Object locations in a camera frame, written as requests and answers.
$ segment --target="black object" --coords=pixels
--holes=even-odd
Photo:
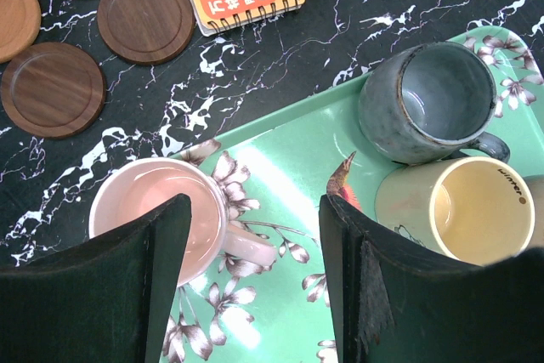
[[[0,267],[0,361],[156,363],[189,230],[179,195],[79,246]]]
[[[544,249],[477,267],[322,196],[320,238],[338,361],[544,361]]]

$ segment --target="bird print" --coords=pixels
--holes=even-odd
[[[326,193],[327,195],[342,197],[345,201],[362,212],[363,209],[360,206],[359,200],[357,200],[354,190],[348,184],[349,168],[351,167],[351,162],[354,160],[355,153],[357,152],[353,152],[349,155],[349,157],[340,164],[338,169],[334,171],[326,184]]]

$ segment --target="mug handle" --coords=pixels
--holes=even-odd
[[[470,141],[466,148],[480,150],[501,162],[508,163],[510,159],[510,148],[508,148],[508,145],[491,133],[483,132],[478,138]]]
[[[272,265],[277,253],[276,247],[266,240],[232,224],[227,227],[223,249],[235,257],[263,267]]]

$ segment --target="mug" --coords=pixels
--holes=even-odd
[[[470,156],[392,172],[376,196],[377,221],[430,250],[485,265],[529,244],[535,204],[507,164]]]
[[[409,48],[381,63],[359,98],[363,134],[392,161],[421,164],[460,149],[507,162],[508,146],[484,132],[496,88],[487,65],[456,43]]]
[[[195,166],[169,158],[139,159],[110,176],[94,198],[88,233],[93,238],[128,223],[178,193],[191,199],[191,223],[178,286],[202,274],[221,249],[270,266],[276,248],[229,224],[228,203],[215,180]]]
[[[529,176],[524,181],[535,202],[535,231],[528,248],[544,247],[544,175]]]

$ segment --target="pink mug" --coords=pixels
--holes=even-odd
[[[229,224],[227,199],[215,180],[177,159],[139,159],[111,175],[91,206],[89,237],[132,221],[178,193],[191,198],[192,213],[179,286],[202,274],[222,249],[262,266],[275,261],[274,246]]]

